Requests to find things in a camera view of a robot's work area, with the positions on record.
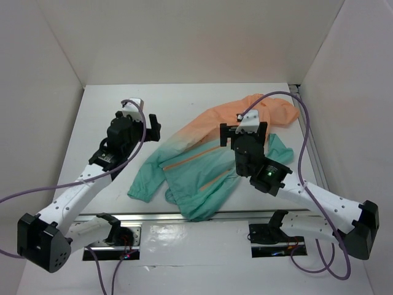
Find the gradient garment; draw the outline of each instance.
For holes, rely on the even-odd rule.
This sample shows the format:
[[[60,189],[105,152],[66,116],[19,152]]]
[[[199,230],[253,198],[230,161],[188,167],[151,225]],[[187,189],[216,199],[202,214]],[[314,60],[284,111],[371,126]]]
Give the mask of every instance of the gradient garment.
[[[233,151],[220,147],[217,141],[220,124],[238,125],[236,115],[261,96],[250,95],[199,115],[145,161],[128,195],[149,202],[160,184],[167,180],[167,201],[178,205],[188,219],[209,218],[224,203],[238,180]],[[271,124],[285,126],[299,115],[297,108],[279,98],[266,98],[254,109],[259,111],[260,121],[268,122],[267,134]],[[272,151],[277,150],[277,155],[287,152],[277,136],[272,136],[272,143],[274,141],[278,145]]]

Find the robotic arm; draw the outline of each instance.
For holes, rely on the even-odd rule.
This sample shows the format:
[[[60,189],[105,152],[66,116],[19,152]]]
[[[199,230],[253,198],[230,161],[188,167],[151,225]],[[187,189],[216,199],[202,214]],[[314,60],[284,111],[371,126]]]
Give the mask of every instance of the robotic arm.
[[[239,126],[220,125],[221,146],[226,146],[227,139],[231,138],[237,174],[250,177],[250,184],[261,192],[322,214],[300,184],[298,175],[287,166],[264,156],[267,123],[259,122],[258,111],[250,110],[244,117],[239,115],[238,121]],[[348,254],[358,259],[368,259],[379,228],[378,206],[368,200],[364,203],[347,200],[307,180],[304,182],[337,227]],[[321,216],[298,216],[279,210],[271,218],[269,228],[276,235],[311,237],[338,244],[332,228]]]
[[[143,108],[142,100],[133,99],[133,102],[140,109]],[[141,114],[133,103],[123,104],[122,110],[116,112],[115,116],[107,129],[107,138],[102,140],[99,149],[88,161],[76,185],[67,189],[37,215],[27,213],[18,222],[18,254],[48,272],[56,272],[71,253],[98,240],[106,239],[108,244],[114,244],[122,238],[133,241],[132,231],[121,227],[118,219],[106,213],[71,226],[90,201],[122,171],[124,163],[142,138],[144,128]],[[145,141],[158,141],[161,125],[155,115],[149,115],[149,119],[151,129],[146,130]],[[105,172],[108,174],[103,177],[84,181]]]

